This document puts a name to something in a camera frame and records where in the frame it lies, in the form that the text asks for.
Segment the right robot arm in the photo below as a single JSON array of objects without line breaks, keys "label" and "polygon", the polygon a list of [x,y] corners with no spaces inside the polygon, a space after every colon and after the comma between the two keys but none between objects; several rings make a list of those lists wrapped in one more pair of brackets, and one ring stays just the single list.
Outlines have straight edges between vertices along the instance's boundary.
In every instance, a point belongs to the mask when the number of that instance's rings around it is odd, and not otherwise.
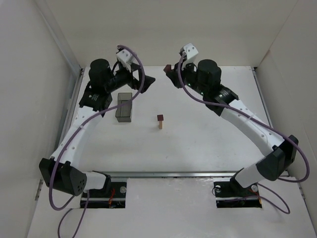
[{"label": "right robot arm", "polygon": [[298,139],[293,135],[284,139],[266,128],[236,93],[221,84],[221,68],[216,62],[204,59],[198,65],[186,65],[181,71],[168,64],[163,70],[176,88],[186,85],[201,94],[211,111],[237,127],[262,153],[262,159],[242,168],[230,179],[234,190],[247,189],[264,179],[275,181],[294,162]]}]

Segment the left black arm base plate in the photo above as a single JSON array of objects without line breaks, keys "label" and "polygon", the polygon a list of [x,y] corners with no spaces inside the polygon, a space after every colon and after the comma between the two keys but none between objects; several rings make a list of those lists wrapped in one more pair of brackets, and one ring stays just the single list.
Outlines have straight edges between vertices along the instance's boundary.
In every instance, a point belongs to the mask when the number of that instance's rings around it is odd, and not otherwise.
[{"label": "left black arm base plate", "polygon": [[92,189],[87,208],[123,209],[126,207],[127,181],[115,180],[107,191]]}]

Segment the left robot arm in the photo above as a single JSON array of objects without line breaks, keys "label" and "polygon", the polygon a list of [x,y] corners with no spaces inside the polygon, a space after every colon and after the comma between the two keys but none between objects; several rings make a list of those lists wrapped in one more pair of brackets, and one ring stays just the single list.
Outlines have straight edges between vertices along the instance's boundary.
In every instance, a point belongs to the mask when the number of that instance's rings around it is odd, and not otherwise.
[{"label": "left robot arm", "polygon": [[107,112],[132,102],[132,99],[128,99],[112,107],[112,92],[127,85],[136,90],[137,94],[144,93],[155,81],[155,78],[145,74],[144,67],[138,59],[118,59],[115,65],[118,67],[116,71],[105,59],[92,61],[88,72],[89,81],[79,101],[71,127],[53,154],[48,159],[43,158],[39,163],[50,198],[53,197],[54,190],[75,197],[89,190],[109,188],[109,175],[79,170],[84,147]]}]

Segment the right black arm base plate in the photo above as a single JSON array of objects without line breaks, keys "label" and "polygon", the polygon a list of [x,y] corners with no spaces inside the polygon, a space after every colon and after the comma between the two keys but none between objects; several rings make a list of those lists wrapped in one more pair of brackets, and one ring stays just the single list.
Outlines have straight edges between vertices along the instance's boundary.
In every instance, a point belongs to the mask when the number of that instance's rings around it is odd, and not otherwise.
[{"label": "right black arm base plate", "polygon": [[256,184],[242,188],[230,181],[215,181],[213,185],[217,208],[262,208]]}]

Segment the dark red triangular block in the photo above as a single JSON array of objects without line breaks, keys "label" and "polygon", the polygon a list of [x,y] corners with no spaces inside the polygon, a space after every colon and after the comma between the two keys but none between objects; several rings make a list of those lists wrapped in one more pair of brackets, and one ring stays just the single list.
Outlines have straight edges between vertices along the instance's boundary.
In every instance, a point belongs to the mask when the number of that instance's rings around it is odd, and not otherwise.
[{"label": "dark red triangular block", "polygon": [[163,71],[164,71],[165,74],[170,73],[170,72],[172,71],[171,65],[170,65],[170,64],[167,64],[167,65],[164,67]]}]

